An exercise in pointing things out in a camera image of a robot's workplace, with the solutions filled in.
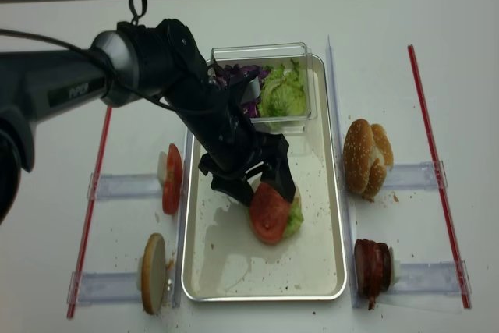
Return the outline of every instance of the red stick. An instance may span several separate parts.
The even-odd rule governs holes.
[[[423,113],[424,127],[426,129],[426,136],[428,137],[428,144],[430,145],[431,158],[435,165],[440,160],[437,153],[437,145],[435,144],[433,130],[431,129],[430,115],[428,114],[428,107],[426,106],[426,99],[424,97],[423,85],[421,84],[421,76],[419,75],[418,62],[416,60],[416,53],[412,45],[408,46],[409,59],[411,60],[412,74],[416,82],[416,90],[418,92],[419,104],[421,105],[421,112]],[[439,168],[435,169],[437,181],[441,181],[441,171]],[[442,201],[442,208],[444,209],[445,223],[447,224],[447,231],[449,240],[451,241],[452,256],[456,263],[456,271],[458,273],[459,285],[461,290],[467,291],[466,283],[462,271],[461,255],[459,254],[458,239],[455,236],[454,224],[452,224],[451,208],[449,205],[447,190],[444,188],[439,189],[440,199]],[[464,308],[471,308],[471,300],[468,293],[462,293],[462,305]]]
[[[99,145],[99,151],[97,153],[97,162],[95,163],[94,176],[97,176],[99,173],[101,173],[102,160],[104,159],[104,149],[106,148],[106,140],[108,138],[110,121],[111,121],[111,107],[108,107],[108,109],[106,110],[106,116],[104,118],[104,125],[102,127],[101,144]],[[76,261],[75,272],[77,274],[81,273],[81,271],[83,270],[85,252],[87,251],[88,235],[90,233],[90,223],[92,222],[92,214],[94,213],[94,202],[95,202],[94,198],[88,200],[87,216],[85,217],[85,224],[83,225],[83,233],[81,235],[81,242],[80,242],[80,251],[78,253],[78,260]],[[76,297],[78,296],[80,279],[76,277],[74,282],[75,285],[73,288],[74,290],[73,297],[75,299],[75,303],[69,304],[68,313],[66,315],[68,319],[72,319],[75,316]]]

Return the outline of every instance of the black cable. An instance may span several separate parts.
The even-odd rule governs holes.
[[[228,92],[228,76],[226,72],[221,68],[218,64],[211,64],[208,66],[208,69],[214,68],[214,70],[221,74],[224,79],[225,79],[225,91],[226,91],[226,100],[220,105],[215,108],[210,108],[204,111],[196,111],[196,110],[191,110],[191,109],[183,109],[183,108],[175,108],[172,107],[171,105],[166,105],[164,103],[161,103],[158,99],[155,97],[148,97],[147,95],[144,95],[140,93],[138,90],[133,89],[132,87],[128,87],[124,85],[121,80],[119,79],[118,73],[111,67],[108,66],[107,64],[103,63],[101,60],[98,58],[95,58],[91,53],[88,51],[83,50],[82,48],[79,48],[75,46],[74,44],[70,44],[68,42],[60,41],[59,39],[55,39],[52,37],[45,37],[44,35],[40,34],[32,34],[32,33],[26,33],[23,31],[17,31],[17,30],[8,30],[8,29],[0,29],[0,35],[5,35],[7,37],[14,37],[14,38],[22,38],[22,39],[30,39],[32,41],[40,41],[48,44],[54,44],[59,47],[66,48],[70,51],[73,51],[85,58],[88,59],[89,62],[93,63],[96,67],[104,70],[106,74],[108,74],[110,77],[112,77],[115,82],[125,90],[128,90],[132,94],[135,94],[137,97],[141,97],[145,99],[146,101],[149,101],[150,103],[157,105],[161,108],[168,109],[169,111],[173,111],[182,115],[209,115],[211,113],[219,112],[222,110],[228,103],[229,99],[229,92]]]

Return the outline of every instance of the red tomato slice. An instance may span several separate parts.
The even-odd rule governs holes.
[[[258,239],[274,245],[282,239],[291,204],[268,183],[262,182],[249,206],[249,219]]]
[[[182,177],[182,158],[179,149],[172,143],[168,149],[166,181],[163,188],[163,212],[166,214],[174,214],[179,209]]]

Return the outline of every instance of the bread slice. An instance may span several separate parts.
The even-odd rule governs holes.
[[[166,282],[165,240],[159,233],[151,234],[143,252],[141,289],[142,304],[148,314],[160,310]]]
[[[347,187],[353,192],[372,198],[379,193],[393,165],[391,145],[383,126],[372,126],[364,119],[354,121],[346,134],[343,165]]]

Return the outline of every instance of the plastic container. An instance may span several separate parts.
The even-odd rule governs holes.
[[[303,90],[305,92],[306,108],[303,115],[285,117],[259,117],[251,119],[255,128],[266,133],[303,133],[306,122],[317,117],[315,102],[315,75],[313,74],[312,54],[304,43],[269,44],[237,48],[213,48],[211,62],[220,66],[272,66],[281,64],[285,73],[291,70],[293,61],[299,63],[303,75]]]

